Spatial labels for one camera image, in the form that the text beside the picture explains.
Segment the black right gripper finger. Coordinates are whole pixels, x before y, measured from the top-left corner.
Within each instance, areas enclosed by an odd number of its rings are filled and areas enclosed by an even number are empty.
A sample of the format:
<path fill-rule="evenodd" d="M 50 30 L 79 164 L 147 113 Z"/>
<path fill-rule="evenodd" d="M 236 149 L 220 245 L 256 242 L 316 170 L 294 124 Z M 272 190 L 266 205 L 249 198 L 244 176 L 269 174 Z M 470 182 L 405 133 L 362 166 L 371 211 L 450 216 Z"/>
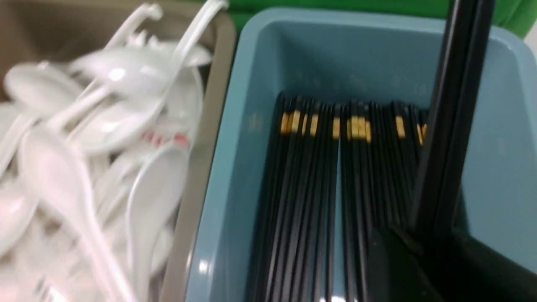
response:
<path fill-rule="evenodd" d="M 376 228 L 368 302 L 535 302 L 536 274 L 478 240 L 454 233 L 438 257 L 399 228 Z"/>

